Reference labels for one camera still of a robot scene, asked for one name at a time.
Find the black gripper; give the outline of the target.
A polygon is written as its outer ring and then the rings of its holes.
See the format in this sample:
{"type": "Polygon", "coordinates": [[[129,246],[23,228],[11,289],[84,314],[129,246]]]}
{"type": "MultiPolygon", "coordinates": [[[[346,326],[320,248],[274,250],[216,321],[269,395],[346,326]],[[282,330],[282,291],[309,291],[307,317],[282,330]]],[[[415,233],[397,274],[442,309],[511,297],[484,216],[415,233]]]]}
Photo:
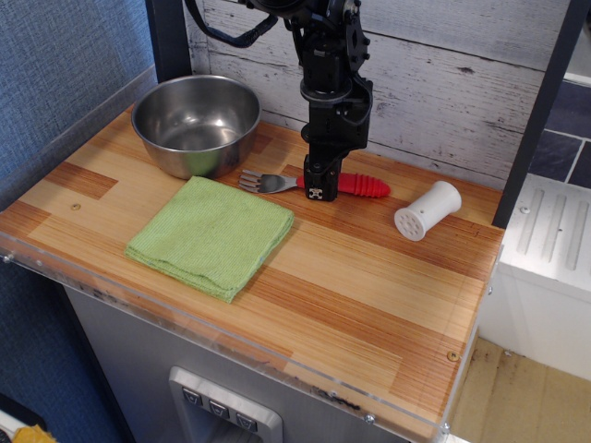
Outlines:
{"type": "Polygon", "coordinates": [[[301,84],[300,92],[308,101],[308,123],[301,130],[308,144],[304,188],[308,199],[331,202],[338,196],[342,159],[368,144],[373,82],[350,78],[332,92],[301,84]]]}

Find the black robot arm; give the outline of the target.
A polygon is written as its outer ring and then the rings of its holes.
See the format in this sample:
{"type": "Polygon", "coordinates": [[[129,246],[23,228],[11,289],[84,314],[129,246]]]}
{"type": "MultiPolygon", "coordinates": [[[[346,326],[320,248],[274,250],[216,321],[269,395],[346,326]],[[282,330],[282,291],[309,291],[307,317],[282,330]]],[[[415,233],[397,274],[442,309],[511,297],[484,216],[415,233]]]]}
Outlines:
{"type": "Polygon", "coordinates": [[[247,1],[247,7],[282,18],[292,32],[308,101],[304,183],[308,198],[333,201],[343,159],[368,144],[373,83],[360,76],[369,59],[359,1],[247,1]]]}

